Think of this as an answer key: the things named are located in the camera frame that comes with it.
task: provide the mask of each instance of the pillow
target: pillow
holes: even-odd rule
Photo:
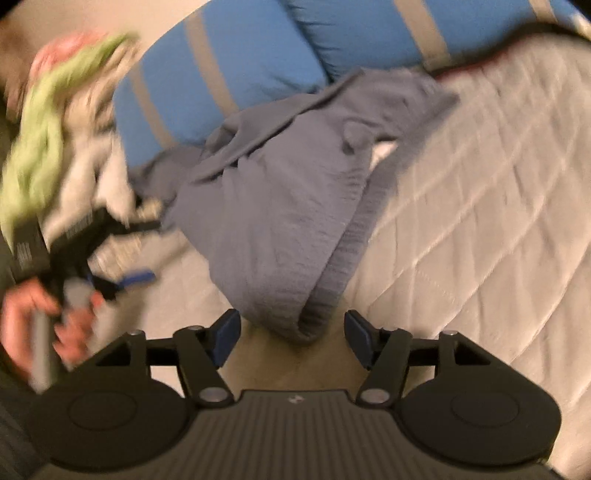
[[[121,81],[117,129],[130,166],[200,144],[223,119],[315,92],[326,74],[278,0],[212,0],[162,36]]]
[[[333,79],[485,47],[523,20],[569,20],[567,0],[283,0]]]

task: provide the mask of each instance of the quilted pattern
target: quilted pattern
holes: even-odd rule
[[[446,83],[462,102],[399,179],[326,335],[293,346],[245,323],[222,375],[236,394],[355,391],[365,372],[343,337],[348,308],[424,337],[456,329],[557,399],[551,461],[588,478],[591,48],[538,38]],[[103,312],[99,344],[133,327],[159,337],[210,325],[228,307],[180,234],[150,238],[140,264],[160,282]],[[178,385],[169,370],[153,374]]]

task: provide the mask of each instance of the finger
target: finger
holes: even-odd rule
[[[77,345],[79,343],[86,343],[90,334],[78,327],[56,325],[55,326],[57,339],[65,346]]]
[[[71,310],[66,314],[66,325],[74,326],[85,332],[92,331],[92,325],[96,320],[94,312],[88,309]]]
[[[64,345],[63,343],[55,342],[53,348],[64,362],[70,364],[79,364],[88,355],[88,350],[84,344]]]
[[[90,304],[92,305],[93,310],[98,310],[99,308],[101,308],[104,302],[105,299],[98,291],[94,292],[92,294],[92,297],[90,297]]]
[[[58,301],[46,292],[36,278],[8,292],[4,298],[4,308],[20,315],[29,315],[35,310],[57,315],[61,310]]]

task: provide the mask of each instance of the clothing pile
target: clothing pile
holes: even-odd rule
[[[157,202],[136,210],[112,103],[138,50],[132,35],[90,31],[58,38],[37,53],[0,188],[0,226],[9,243],[14,227],[35,217],[50,244],[98,206],[123,222],[157,215]],[[93,269],[117,279],[139,246],[137,235],[109,239]]]

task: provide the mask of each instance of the gray handle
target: gray handle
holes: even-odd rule
[[[94,288],[84,280],[72,278],[64,283],[65,308],[82,309],[90,304]],[[30,385],[37,393],[42,393],[67,373],[67,368],[53,348],[57,336],[54,325],[59,317],[50,317],[44,312],[36,312],[33,317],[33,365]]]

